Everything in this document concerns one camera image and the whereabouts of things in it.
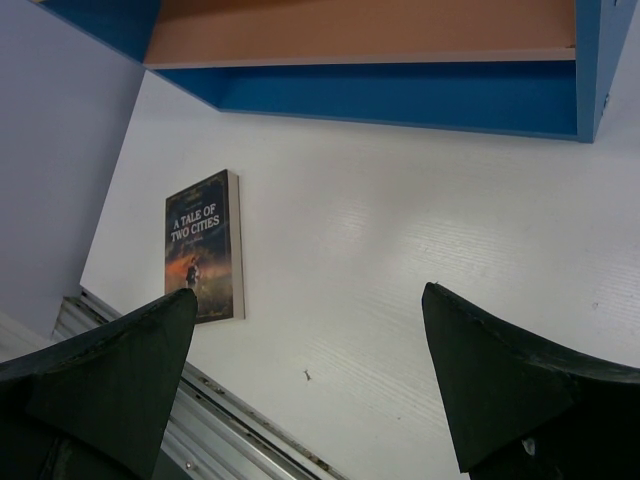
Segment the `A Tale of Two Cities book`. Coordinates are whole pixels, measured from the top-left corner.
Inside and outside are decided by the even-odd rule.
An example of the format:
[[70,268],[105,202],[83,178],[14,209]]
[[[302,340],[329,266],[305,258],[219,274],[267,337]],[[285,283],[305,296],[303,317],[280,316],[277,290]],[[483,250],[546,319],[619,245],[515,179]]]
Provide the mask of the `A Tale of Two Cities book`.
[[222,170],[165,201],[164,292],[187,288],[197,322],[245,313],[239,176]]

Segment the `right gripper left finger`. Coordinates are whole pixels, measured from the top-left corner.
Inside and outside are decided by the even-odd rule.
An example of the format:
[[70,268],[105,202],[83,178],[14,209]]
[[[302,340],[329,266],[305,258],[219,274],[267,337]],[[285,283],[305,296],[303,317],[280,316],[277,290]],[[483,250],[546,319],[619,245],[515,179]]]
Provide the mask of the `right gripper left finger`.
[[197,311],[177,290],[2,363],[2,478],[151,478]]

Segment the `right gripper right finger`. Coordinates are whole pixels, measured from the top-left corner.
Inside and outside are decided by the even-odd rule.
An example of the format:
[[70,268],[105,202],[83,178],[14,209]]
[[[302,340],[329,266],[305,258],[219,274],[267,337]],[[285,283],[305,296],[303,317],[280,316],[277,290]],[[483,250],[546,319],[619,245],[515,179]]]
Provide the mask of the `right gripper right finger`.
[[458,466],[472,479],[636,479],[639,371],[503,321],[440,284],[426,341]]

